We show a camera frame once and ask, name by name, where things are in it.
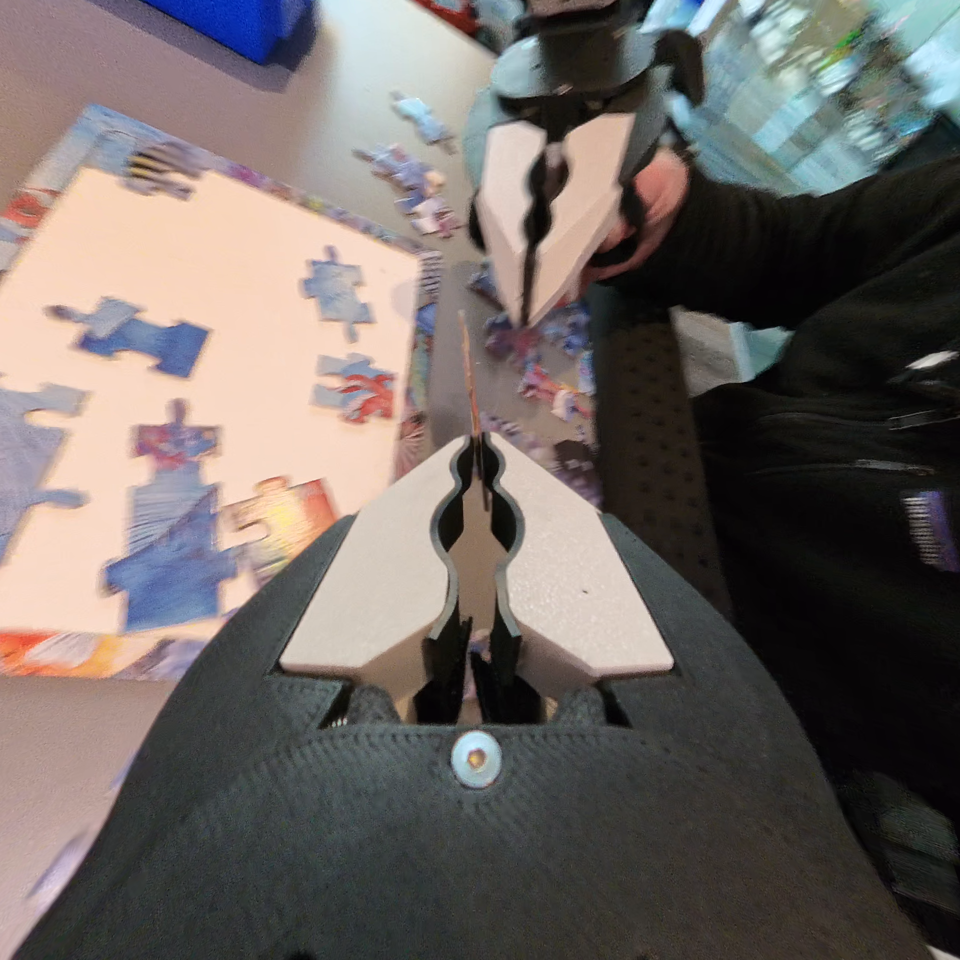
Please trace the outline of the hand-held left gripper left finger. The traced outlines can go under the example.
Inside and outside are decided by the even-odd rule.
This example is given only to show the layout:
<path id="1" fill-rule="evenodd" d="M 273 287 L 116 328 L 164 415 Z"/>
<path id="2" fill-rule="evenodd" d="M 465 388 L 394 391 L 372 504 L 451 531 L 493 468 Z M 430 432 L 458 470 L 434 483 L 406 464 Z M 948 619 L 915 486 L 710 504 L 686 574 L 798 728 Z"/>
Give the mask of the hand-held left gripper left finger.
<path id="1" fill-rule="evenodd" d="M 469 634 L 451 548 L 472 438 L 450 442 L 354 517 L 280 655 L 296 677 L 373 686 L 428 723 L 460 712 Z"/>

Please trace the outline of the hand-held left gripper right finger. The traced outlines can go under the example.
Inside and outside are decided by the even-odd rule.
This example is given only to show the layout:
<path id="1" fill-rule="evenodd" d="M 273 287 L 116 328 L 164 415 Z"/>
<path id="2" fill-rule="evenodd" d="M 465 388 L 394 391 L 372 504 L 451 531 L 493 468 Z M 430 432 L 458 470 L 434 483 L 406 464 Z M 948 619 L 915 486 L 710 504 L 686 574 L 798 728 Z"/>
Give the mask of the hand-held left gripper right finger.
<path id="1" fill-rule="evenodd" d="M 544 700 L 669 674 L 675 659 L 593 506 L 500 436 L 483 436 L 490 532 L 504 557 L 488 658 L 472 655 L 485 723 L 539 723 Z"/>

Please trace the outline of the joined orange crab puzzle pieces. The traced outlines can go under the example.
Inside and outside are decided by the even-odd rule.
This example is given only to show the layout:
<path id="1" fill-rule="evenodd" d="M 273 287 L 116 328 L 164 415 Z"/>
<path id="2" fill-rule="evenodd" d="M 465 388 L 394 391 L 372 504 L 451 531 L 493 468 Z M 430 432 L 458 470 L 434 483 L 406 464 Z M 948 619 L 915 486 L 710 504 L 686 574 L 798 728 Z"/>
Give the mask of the joined orange crab puzzle pieces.
<path id="1" fill-rule="evenodd" d="M 286 476 L 262 479 L 253 495 L 220 511 L 230 533 L 261 527 L 262 534 L 237 547 L 237 566 L 256 590 L 265 587 L 338 519 L 322 478 L 291 484 Z"/>

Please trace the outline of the orange pufferfish puzzle piece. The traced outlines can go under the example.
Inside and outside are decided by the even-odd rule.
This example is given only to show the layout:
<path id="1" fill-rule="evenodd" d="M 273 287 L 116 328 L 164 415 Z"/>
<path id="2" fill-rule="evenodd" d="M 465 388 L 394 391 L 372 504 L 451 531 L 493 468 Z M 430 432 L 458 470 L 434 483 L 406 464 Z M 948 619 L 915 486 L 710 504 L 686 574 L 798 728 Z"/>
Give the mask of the orange pufferfish puzzle piece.
<path id="1" fill-rule="evenodd" d="M 472 359 L 470 333 L 466 324 L 465 311 L 462 309 L 458 310 L 457 320 L 459 327 L 459 346 L 464 373 L 464 389 L 470 418 L 473 472 L 478 485 L 483 510 L 489 512 L 490 494 L 486 486 L 486 475 L 484 466 L 484 435 L 482 431 L 482 423 L 478 414 L 478 406 L 476 399 L 475 366 Z"/>

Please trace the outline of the red octopus puzzle piece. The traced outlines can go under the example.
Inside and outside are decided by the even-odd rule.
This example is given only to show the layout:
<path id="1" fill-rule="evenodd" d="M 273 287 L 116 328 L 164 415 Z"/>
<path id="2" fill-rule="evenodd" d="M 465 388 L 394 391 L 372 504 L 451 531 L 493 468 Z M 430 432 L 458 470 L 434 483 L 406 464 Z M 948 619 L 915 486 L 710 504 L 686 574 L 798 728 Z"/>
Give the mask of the red octopus puzzle piece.
<path id="1" fill-rule="evenodd" d="M 393 420 L 397 376 L 377 367 L 369 356 L 320 355 L 315 376 L 317 383 L 308 400 L 312 406 L 333 411 L 348 424 L 360 426 L 377 419 Z"/>

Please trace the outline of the blue striped coral puzzle piece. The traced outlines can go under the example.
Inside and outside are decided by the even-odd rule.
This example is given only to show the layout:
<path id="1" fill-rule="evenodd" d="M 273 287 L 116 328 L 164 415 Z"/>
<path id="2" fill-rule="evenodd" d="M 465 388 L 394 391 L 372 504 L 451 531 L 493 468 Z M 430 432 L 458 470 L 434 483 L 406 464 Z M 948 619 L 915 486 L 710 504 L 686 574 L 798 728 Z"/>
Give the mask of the blue striped coral puzzle piece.
<path id="1" fill-rule="evenodd" d="M 219 454 L 220 435 L 220 427 L 189 423 L 188 403 L 173 399 L 166 405 L 164 423 L 133 428 L 131 453 L 134 459 L 149 459 L 150 485 L 201 495 L 210 487 L 202 476 L 202 462 Z"/>

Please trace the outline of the ocean jigsaw puzzle frame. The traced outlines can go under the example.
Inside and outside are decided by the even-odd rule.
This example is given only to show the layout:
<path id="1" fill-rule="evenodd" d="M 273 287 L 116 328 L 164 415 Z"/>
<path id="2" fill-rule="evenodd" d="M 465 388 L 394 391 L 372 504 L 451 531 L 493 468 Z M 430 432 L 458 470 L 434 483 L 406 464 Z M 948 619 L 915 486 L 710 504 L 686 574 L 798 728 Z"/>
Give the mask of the ocean jigsaw puzzle frame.
<path id="1" fill-rule="evenodd" d="M 361 269 L 355 294 L 376 318 L 354 344 L 300 291 L 329 245 Z M 189 423 L 221 428 L 202 476 L 219 487 L 219 548 L 236 560 L 262 528 L 232 533 L 220 511 L 258 482 L 322 478 L 339 518 L 410 471 L 441 275 L 440 255 L 417 242 L 89 107 L 2 212 L 2 389 L 88 394 L 77 416 L 27 416 L 66 431 L 43 486 L 88 503 L 42 504 L 19 525 L 1 567 L 2 677 L 178 679 L 257 592 L 236 564 L 218 616 L 146 632 L 123 632 L 125 596 L 104 592 L 104 566 L 125 552 L 129 492 L 152 477 L 149 459 L 131 454 L 133 428 L 164 423 L 171 400 L 187 402 Z M 82 328 L 44 314 L 86 314 L 104 296 L 157 325 L 209 330 L 192 376 L 162 374 L 138 354 L 82 352 Z M 309 404 L 317 357 L 348 354 L 396 374 L 393 420 L 348 424 Z"/>

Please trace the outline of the blue white-striped puzzle piece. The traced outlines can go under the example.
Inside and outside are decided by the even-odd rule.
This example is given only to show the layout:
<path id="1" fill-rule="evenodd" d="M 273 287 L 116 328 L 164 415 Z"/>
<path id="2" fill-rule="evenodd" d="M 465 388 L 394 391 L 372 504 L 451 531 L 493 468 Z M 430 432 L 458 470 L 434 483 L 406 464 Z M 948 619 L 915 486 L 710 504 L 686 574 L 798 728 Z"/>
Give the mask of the blue white-striped puzzle piece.
<path id="1" fill-rule="evenodd" d="M 94 357 L 114 359 L 132 352 L 154 362 L 153 370 L 187 380 L 204 349 L 210 331 L 185 320 L 162 326 L 140 317 L 141 308 L 104 296 L 84 314 L 65 304 L 51 304 L 43 312 L 52 319 L 82 328 L 75 349 Z"/>

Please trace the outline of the person's right forearm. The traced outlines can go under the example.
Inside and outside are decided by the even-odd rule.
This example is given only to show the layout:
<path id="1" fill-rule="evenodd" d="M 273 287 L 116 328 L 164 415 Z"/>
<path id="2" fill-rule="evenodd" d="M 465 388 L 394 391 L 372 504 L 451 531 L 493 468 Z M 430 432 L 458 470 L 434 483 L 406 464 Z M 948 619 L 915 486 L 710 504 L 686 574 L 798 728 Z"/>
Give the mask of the person's right forearm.
<path id="1" fill-rule="evenodd" d="M 598 283 L 650 303 L 795 328 L 841 298 L 909 276 L 954 274 L 958 164 L 883 172 L 825 196 L 774 196 L 689 172 L 665 242 L 641 268 Z"/>

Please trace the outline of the person's right hand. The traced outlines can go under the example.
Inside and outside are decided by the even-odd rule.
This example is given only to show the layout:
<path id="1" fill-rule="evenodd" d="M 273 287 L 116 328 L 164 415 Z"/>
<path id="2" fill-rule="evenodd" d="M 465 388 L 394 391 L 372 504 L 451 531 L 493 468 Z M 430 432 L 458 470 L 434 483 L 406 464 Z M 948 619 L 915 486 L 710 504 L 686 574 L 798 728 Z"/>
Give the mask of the person's right hand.
<path id="1" fill-rule="evenodd" d="M 643 215 L 633 224 L 624 212 L 580 275 L 580 285 L 612 280 L 640 269 L 665 242 L 688 196 L 689 168 L 670 148 L 658 148 L 632 180 L 629 197 Z"/>

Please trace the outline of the light blue seahorse puzzle piece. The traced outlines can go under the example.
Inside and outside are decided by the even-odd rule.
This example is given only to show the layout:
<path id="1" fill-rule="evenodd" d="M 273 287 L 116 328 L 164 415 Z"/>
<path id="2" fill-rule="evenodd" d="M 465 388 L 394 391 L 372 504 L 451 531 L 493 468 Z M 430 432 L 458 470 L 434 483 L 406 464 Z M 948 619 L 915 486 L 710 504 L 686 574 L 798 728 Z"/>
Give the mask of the light blue seahorse puzzle piece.
<path id="1" fill-rule="evenodd" d="M 452 132 L 425 102 L 408 98 L 398 91 L 392 91 L 389 100 L 393 111 L 414 130 L 422 144 L 445 152 L 454 152 Z"/>

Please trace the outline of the dark perforated panel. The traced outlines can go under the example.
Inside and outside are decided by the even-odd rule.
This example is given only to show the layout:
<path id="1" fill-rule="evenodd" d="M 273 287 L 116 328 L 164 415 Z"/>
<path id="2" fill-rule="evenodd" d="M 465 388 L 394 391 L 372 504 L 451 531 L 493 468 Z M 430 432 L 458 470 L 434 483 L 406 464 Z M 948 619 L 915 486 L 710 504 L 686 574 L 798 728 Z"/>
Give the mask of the dark perforated panel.
<path id="1" fill-rule="evenodd" d="M 586 302 L 604 510 L 729 619 L 700 447 L 668 316 L 604 286 L 592 286 Z"/>

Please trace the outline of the light blue splash puzzle piece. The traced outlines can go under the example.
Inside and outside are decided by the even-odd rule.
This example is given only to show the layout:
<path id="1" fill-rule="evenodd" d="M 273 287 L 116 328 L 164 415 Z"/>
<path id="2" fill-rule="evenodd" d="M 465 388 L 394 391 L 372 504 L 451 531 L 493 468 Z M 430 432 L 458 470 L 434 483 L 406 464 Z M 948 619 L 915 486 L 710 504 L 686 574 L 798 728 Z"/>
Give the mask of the light blue splash puzzle piece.
<path id="1" fill-rule="evenodd" d="M 361 269 L 342 263 L 336 247 L 325 247 L 324 256 L 307 262 L 307 277 L 300 280 L 304 298 L 315 301 L 320 318 L 337 322 L 347 343 L 358 340 L 358 330 L 376 323 L 371 308 L 356 295 L 364 285 Z"/>

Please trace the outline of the blue object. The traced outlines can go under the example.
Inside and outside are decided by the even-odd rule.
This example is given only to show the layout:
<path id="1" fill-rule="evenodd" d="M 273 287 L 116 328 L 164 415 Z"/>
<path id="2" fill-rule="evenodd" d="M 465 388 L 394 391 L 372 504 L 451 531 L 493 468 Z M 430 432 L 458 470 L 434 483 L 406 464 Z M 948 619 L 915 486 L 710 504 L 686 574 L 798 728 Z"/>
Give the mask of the blue object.
<path id="1" fill-rule="evenodd" d="M 256 63 L 294 38 L 310 21 L 312 2 L 146 2 L 148 6 Z"/>

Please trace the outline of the joined blue whale puzzle pieces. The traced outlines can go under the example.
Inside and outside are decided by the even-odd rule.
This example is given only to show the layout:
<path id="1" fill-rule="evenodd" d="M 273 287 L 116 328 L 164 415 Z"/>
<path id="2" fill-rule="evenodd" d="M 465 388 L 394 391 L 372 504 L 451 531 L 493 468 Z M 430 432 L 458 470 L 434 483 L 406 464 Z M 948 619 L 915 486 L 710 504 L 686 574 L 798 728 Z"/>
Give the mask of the joined blue whale puzzle pieces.
<path id="1" fill-rule="evenodd" d="M 86 398 L 84 391 L 51 383 L 34 392 L 1 389 L 1 562 L 30 509 L 78 509 L 88 503 L 88 495 L 75 488 L 44 487 L 66 431 L 28 422 L 33 413 L 77 416 Z"/>

